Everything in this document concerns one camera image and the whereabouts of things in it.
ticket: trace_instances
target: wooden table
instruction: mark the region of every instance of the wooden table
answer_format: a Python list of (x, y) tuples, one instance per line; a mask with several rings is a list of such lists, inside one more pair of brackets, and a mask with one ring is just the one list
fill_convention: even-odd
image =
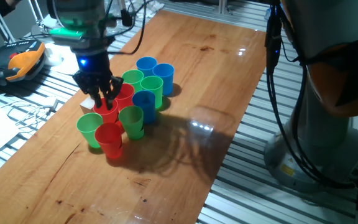
[(143, 56), (175, 67), (158, 121), (107, 161), (76, 130), (78, 92), (0, 168), (0, 223), (194, 223), (265, 68), (264, 36), (160, 11), (139, 51), (111, 60), (115, 75)]

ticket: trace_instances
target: stacked cups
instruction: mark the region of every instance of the stacked cups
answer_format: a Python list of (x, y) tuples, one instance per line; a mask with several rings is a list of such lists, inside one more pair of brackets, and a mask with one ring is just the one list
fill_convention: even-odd
[(95, 113), (83, 115), (76, 124), (89, 145), (100, 147), (110, 159), (120, 157), (123, 152), (123, 129), (131, 140), (142, 138), (144, 124), (155, 121), (155, 110), (161, 107), (162, 96), (169, 95), (173, 89), (172, 65), (157, 65), (156, 59), (144, 57), (136, 66), (138, 70), (122, 74), (124, 83), (110, 110), (102, 98), (101, 107), (94, 106)]

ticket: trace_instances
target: yellow label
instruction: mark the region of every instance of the yellow label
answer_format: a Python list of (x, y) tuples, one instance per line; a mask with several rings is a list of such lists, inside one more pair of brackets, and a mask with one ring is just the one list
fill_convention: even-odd
[(291, 169), (290, 167), (288, 167), (287, 165), (285, 165), (285, 164), (281, 165), (281, 170), (282, 170), (284, 173), (290, 175), (291, 177), (293, 176), (294, 170)]

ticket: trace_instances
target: orange device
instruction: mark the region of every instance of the orange device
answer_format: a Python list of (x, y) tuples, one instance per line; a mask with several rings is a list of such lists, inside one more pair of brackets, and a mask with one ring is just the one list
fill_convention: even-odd
[(45, 63), (45, 45), (37, 40), (23, 40), (0, 47), (0, 85), (30, 80)]

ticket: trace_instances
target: green plastic cup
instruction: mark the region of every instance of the green plastic cup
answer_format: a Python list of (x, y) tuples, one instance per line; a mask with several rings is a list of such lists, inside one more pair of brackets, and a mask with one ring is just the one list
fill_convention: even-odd
[(118, 115), (128, 138), (138, 140), (144, 135), (143, 110), (138, 106), (127, 106)]
[(80, 117), (77, 121), (77, 129), (93, 148), (100, 147), (99, 143), (94, 138), (94, 132), (102, 124), (103, 118), (97, 113), (88, 113)]
[(146, 77), (140, 83), (144, 90), (149, 90), (155, 95), (155, 107), (159, 108), (162, 105), (162, 86), (164, 82), (160, 77), (151, 76)]
[(122, 74), (124, 83), (131, 84), (135, 89), (135, 93), (143, 90), (142, 86), (140, 85), (140, 82), (142, 81), (143, 76), (144, 76), (143, 72), (141, 72), (139, 70), (129, 70), (129, 71), (124, 72), (124, 74)]

